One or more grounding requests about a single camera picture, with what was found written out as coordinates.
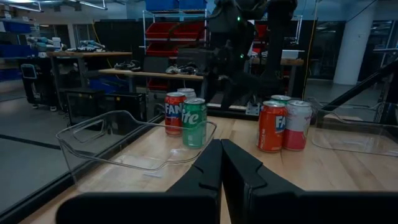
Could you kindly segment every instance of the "clear plastic bin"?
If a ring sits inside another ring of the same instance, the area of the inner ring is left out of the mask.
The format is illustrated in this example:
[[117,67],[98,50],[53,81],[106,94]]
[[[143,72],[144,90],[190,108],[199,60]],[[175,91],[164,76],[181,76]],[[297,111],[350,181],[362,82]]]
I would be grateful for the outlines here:
[[204,127],[205,143],[193,149],[182,137],[167,135],[163,124],[112,111],[64,129],[57,138],[78,191],[161,192],[186,173],[213,139],[216,124],[204,121],[195,129]]
[[373,107],[339,106],[332,111],[322,110],[318,105],[315,118],[316,130],[312,135],[314,145],[386,156],[398,156],[398,106],[379,103]]

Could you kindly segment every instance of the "sprite can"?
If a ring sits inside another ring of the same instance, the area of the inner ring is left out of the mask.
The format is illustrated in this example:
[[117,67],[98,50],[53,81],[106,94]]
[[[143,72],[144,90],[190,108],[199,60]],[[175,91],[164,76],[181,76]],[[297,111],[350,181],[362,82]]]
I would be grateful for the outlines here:
[[192,148],[200,148],[206,143],[207,107],[202,98],[184,101],[182,109],[182,143]]
[[290,101],[292,98],[290,96],[284,96],[284,95],[273,95],[271,96],[272,101],[276,101],[279,103],[283,103],[284,105],[287,105],[287,102]]

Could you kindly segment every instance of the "fanta logo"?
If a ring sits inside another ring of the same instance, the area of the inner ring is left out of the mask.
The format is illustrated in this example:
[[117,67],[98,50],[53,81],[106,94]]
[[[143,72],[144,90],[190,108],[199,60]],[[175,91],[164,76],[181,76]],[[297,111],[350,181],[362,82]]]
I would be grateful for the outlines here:
[[182,110],[182,122],[183,123],[197,124],[198,120],[199,120],[198,114],[191,114],[190,111],[188,111],[188,113],[186,113],[185,110]]
[[166,103],[166,117],[179,118],[181,116],[182,103],[170,105]]
[[275,129],[276,132],[281,132],[285,129],[286,125],[286,117],[285,116],[276,116],[275,118]]

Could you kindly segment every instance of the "fanta can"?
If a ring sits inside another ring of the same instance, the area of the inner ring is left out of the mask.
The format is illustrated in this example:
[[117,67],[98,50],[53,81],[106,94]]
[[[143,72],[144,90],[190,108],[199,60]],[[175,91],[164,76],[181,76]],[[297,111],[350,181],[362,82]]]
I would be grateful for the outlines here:
[[183,93],[168,93],[165,103],[165,124],[166,133],[171,136],[182,135],[182,106],[184,100],[187,99]]
[[259,132],[256,146],[264,152],[279,152],[286,124],[286,108],[283,103],[265,101],[259,118]]

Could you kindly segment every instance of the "white can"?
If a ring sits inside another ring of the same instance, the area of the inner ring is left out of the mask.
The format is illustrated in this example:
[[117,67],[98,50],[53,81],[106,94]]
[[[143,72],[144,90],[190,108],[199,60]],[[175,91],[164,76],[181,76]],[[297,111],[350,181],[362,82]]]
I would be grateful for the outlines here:
[[179,93],[183,93],[187,99],[196,98],[197,94],[193,88],[179,88],[177,90]]
[[284,148],[296,151],[305,148],[311,117],[311,103],[299,100],[290,100],[287,103]]

